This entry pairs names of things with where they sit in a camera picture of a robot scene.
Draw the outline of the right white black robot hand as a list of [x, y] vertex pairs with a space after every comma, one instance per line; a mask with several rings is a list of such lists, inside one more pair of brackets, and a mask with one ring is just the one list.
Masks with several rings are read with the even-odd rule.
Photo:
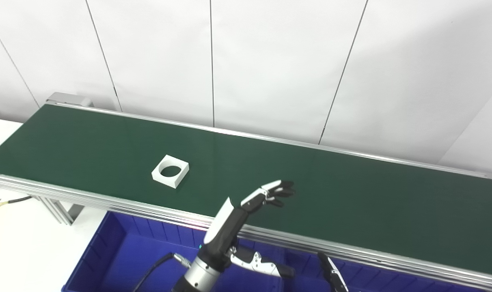
[[331, 292], [348, 292], [348, 286], [346, 285], [341, 272], [325, 253], [318, 252], [317, 257], [320, 261], [320, 266], [323, 271], [323, 277], [330, 285]]

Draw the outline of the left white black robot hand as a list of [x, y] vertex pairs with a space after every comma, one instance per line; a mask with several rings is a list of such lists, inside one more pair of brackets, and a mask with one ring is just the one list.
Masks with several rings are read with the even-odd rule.
[[220, 273], [231, 264], [257, 273], [274, 277], [293, 278], [294, 268], [277, 264], [268, 257], [262, 257], [257, 251], [238, 244], [238, 233], [248, 217], [266, 204], [283, 207], [278, 197], [287, 198], [294, 195], [294, 183], [289, 180], [276, 180], [261, 185], [244, 198], [240, 205], [234, 206], [227, 198], [212, 221], [203, 239], [202, 247], [196, 258], [202, 261], [203, 268], [211, 268]]

